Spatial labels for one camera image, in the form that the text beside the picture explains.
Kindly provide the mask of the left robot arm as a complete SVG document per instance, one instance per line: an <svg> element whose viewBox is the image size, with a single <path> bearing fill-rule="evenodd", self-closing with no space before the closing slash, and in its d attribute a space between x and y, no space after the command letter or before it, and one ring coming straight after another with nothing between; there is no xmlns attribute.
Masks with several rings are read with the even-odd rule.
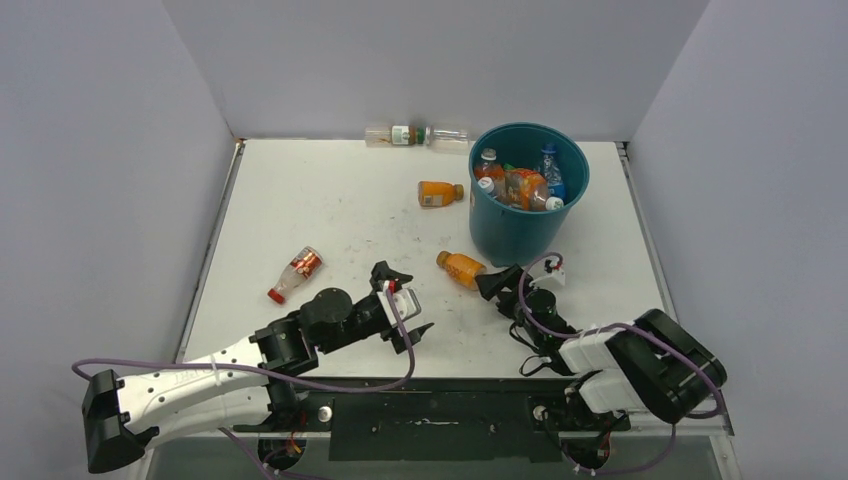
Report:
<svg viewBox="0 0 848 480"><path fill-rule="evenodd" d="M138 374L127 376L115 370L121 360L99 360L104 369L88 376L81 406L88 471L119 470L163 443L205 431L290 428L305 416L307 393L344 390L305 379L320 355L372 336L397 354L414 353L431 326L406 326L422 312L407 285L411 279L380 261L362 299L323 289L284 317L195 360L138 362Z"/></svg>

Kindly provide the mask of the large orange label bottle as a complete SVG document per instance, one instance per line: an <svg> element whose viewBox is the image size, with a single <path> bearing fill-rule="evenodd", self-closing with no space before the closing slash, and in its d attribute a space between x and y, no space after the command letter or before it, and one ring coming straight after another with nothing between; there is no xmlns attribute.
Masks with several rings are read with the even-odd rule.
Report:
<svg viewBox="0 0 848 480"><path fill-rule="evenodd" d="M545 178L535 170L513 168L505 171L504 203L523 211L545 212L564 207L564 201L550 194Z"/></svg>

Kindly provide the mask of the teal plastic bin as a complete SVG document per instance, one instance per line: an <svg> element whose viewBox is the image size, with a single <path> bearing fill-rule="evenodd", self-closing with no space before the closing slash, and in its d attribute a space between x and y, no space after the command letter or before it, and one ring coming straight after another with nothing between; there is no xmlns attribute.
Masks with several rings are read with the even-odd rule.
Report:
<svg viewBox="0 0 848 480"><path fill-rule="evenodd" d="M474 168L487 148L495 151L500 164L535 169L541 165L543 147L556 147L554 160L562 173L564 206L552 211L528 211L514 208L486 194L478 185ZM480 254L491 264L502 267L527 264L552 245L563 222L589 186L587 158L578 145L560 131L535 123L508 123L479 137L470 147L468 172L469 231Z"/></svg>

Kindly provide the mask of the clear bottle red label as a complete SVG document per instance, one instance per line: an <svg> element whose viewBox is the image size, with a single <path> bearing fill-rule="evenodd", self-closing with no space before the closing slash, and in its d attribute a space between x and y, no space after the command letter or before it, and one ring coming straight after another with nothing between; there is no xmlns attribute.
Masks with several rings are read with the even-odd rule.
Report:
<svg viewBox="0 0 848 480"><path fill-rule="evenodd" d="M285 266L267 296L279 305L284 304L291 292L309 280L323 265L319 252L311 246L305 246Z"/></svg>

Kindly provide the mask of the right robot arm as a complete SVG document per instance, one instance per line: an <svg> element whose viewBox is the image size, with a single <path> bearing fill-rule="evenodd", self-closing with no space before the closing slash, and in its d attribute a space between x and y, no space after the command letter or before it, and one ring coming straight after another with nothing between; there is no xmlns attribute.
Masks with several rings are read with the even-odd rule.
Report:
<svg viewBox="0 0 848 480"><path fill-rule="evenodd" d="M590 428L612 412L645 410L668 424L724 413L725 367L664 311L578 331L558 313L556 296L518 265L477 274L474 284L542 367L572 378L565 411L573 425Z"/></svg>

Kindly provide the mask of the small orange juice bottle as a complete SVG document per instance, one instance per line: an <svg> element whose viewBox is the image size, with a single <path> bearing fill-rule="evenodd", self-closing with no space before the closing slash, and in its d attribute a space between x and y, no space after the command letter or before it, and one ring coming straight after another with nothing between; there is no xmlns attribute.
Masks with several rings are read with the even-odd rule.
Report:
<svg viewBox="0 0 848 480"><path fill-rule="evenodd" d="M420 207L441 208L464 198L464 186L449 182L420 181L417 186L417 199Z"/></svg>
<svg viewBox="0 0 848 480"><path fill-rule="evenodd" d="M469 290L477 290L476 277L486 273L482 263L461 253L441 251L436 257L436 264L452 280Z"/></svg>

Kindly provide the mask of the crushed blue label bottle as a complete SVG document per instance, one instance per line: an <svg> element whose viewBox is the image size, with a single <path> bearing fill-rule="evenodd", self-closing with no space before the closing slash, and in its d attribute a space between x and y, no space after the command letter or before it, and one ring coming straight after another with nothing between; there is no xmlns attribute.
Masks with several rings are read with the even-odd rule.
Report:
<svg viewBox="0 0 848 480"><path fill-rule="evenodd" d="M566 200L566 187L557 160L557 147L554 143L546 143L541 148L539 173L547 182L549 195Z"/></svg>

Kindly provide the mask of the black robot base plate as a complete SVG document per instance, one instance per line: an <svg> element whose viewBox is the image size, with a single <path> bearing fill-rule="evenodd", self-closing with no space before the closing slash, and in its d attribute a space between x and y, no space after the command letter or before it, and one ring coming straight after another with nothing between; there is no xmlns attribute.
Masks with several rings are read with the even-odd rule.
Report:
<svg viewBox="0 0 848 480"><path fill-rule="evenodd" d="M624 414L595 414L566 396L570 384L565 378L432 378L372 394L298 387L272 393L258 423L242 422L235 430L259 435L265 451L286 438L326 440L335 462L556 462L563 444L585 452L631 427Z"/></svg>

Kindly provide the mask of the clear bottle green label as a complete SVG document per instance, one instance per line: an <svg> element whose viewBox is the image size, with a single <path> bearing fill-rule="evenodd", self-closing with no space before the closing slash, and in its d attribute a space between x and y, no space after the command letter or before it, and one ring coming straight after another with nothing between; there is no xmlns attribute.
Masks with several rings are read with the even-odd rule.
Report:
<svg viewBox="0 0 848 480"><path fill-rule="evenodd" d="M423 145L429 133L429 126L370 125L365 128L364 141L369 147L408 147Z"/></svg>

